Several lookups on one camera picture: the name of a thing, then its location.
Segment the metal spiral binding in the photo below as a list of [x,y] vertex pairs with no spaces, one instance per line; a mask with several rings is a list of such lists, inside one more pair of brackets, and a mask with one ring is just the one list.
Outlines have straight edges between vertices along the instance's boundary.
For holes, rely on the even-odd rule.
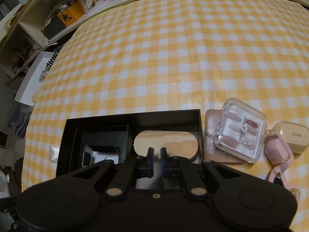
[[58,56],[58,53],[54,53],[53,56],[51,57],[51,59],[47,62],[45,69],[46,70],[50,70],[50,68],[52,67],[54,61],[56,60],[56,57]]

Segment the press-on nail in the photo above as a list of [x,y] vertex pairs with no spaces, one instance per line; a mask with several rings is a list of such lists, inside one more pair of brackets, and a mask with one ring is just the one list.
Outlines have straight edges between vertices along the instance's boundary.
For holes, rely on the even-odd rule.
[[247,133],[250,133],[253,136],[257,136],[259,132],[257,131],[257,129],[254,129],[251,126],[248,126]]
[[259,125],[257,123],[255,123],[254,121],[250,120],[250,119],[247,119],[246,120],[246,123],[251,126],[252,128],[254,129],[257,129],[259,127]]
[[232,112],[227,112],[226,113],[226,117],[231,119],[231,120],[234,120],[234,121],[237,121],[237,122],[241,122],[241,118],[238,117],[236,114],[234,114]]
[[237,139],[231,137],[231,136],[226,136],[226,135],[222,135],[222,139],[221,141],[225,144],[228,145],[229,147],[236,149],[239,142]]
[[255,135],[248,133],[248,132],[243,134],[243,138],[244,138],[244,140],[247,140],[249,142],[253,142],[253,143],[257,142],[257,137]]
[[244,145],[246,148],[248,148],[249,150],[253,150],[256,146],[256,143],[249,142],[249,141],[246,141],[246,140],[242,140],[240,143],[242,145]]
[[242,132],[241,127],[236,126],[236,125],[229,125],[229,128],[234,130],[234,131],[236,131],[236,132],[238,132],[238,133]]

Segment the yellow gingham tablecloth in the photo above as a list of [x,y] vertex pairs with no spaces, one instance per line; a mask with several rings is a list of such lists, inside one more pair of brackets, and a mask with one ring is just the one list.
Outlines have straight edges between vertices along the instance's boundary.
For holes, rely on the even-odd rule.
[[[309,12],[287,0],[141,0],[101,13],[66,43],[38,92],[23,190],[55,177],[49,146],[68,118],[199,108],[204,122],[236,97],[269,128],[308,126],[308,62]],[[285,173],[301,188],[299,232],[309,231],[308,163],[309,150]],[[265,155],[234,167],[261,178],[271,168]]]

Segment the yellow box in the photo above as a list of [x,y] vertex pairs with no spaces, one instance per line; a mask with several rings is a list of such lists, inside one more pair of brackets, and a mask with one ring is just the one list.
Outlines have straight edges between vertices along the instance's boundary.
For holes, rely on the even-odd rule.
[[57,16],[65,24],[65,26],[70,26],[74,22],[78,21],[84,15],[82,10],[82,5],[79,1],[73,3],[68,9],[62,11]]

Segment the white tray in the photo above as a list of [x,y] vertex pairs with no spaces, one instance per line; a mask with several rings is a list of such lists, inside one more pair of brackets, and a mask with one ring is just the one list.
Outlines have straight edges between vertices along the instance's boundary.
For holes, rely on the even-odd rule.
[[43,84],[39,82],[39,77],[41,72],[45,70],[46,63],[52,58],[53,54],[53,52],[41,52],[38,55],[16,94],[16,101],[30,106],[34,105],[31,98]]

